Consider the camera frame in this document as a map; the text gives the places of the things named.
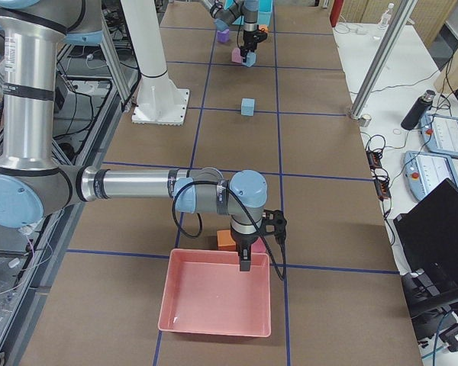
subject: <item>computer monitor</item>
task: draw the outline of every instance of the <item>computer monitor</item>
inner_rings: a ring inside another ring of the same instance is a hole
[[[458,287],[458,187],[451,180],[394,224],[412,271],[424,269],[440,293]],[[458,303],[451,307],[458,315]]]

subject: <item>pink tray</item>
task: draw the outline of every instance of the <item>pink tray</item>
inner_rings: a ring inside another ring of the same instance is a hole
[[[269,258],[252,253],[239,271],[236,252],[174,249],[158,328],[167,332],[268,337]]]

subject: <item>orange block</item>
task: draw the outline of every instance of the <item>orange block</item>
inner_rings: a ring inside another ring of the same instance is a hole
[[[230,230],[217,231],[217,247],[226,252],[236,252],[236,242],[232,240]]]

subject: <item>black bottle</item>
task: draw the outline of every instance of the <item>black bottle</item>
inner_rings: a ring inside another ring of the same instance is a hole
[[[413,130],[419,123],[422,115],[431,109],[433,105],[433,99],[436,93],[432,90],[427,90],[421,97],[415,101],[407,116],[400,124],[405,130]]]

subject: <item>white table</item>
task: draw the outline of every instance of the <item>white table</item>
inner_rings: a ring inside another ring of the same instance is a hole
[[[352,92],[351,98],[354,100],[356,94],[353,92],[359,91],[380,41],[374,40],[371,36],[374,27],[376,27],[375,24],[349,24],[349,27],[352,29],[359,27],[360,33],[366,32],[366,34],[357,34],[353,31],[347,34],[334,32],[343,70],[346,73],[348,89]],[[337,29],[339,32],[345,31],[342,26]],[[431,59],[415,29],[410,25],[406,26],[373,90],[389,85],[414,84],[421,79],[427,78],[433,72],[436,72],[433,77],[415,86],[392,88],[372,93],[363,113],[371,114],[373,120],[368,127],[361,130],[369,135],[376,133],[383,135],[388,146],[403,146],[407,134],[407,131],[400,127],[403,117],[416,99],[424,94],[426,89],[435,90],[434,81],[440,74],[436,64]],[[449,100],[453,116],[458,117],[458,100],[454,95],[449,97]],[[434,101],[434,105],[437,105],[437,98]],[[363,143],[366,143],[368,136],[365,134],[362,134],[362,136]],[[409,133],[407,143],[403,149],[385,150],[382,157],[382,166],[388,171],[391,178],[402,170],[404,153],[409,150],[419,151],[423,144],[424,141],[421,134],[414,130]],[[382,141],[380,139],[374,139],[374,144],[371,147],[373,149],[381,147],[381,145]],[[422,151],[427,152],[427,148],[424,147]],[[458,174],[458,159],[454,159],[453,162]],[[403,173],[395,179],[391,194],[392,211],[389,215],[390,219],[399,214],[409,212],[418,203],[410,192]],[[389,202],[386,201],[385,209],[388,208]],[[398,269],[401,273],[405,273],[408,270],[408,266],[402,248],[400,245],[395,244],[393,249]],[[432,346],[422,350],[421,353],[426,355],[430,351],[432,351]],[[432,364],[431,358],[424,359],[424,365],[429,364]],[[437,365],[458,366],[458,352],[438,352]]]

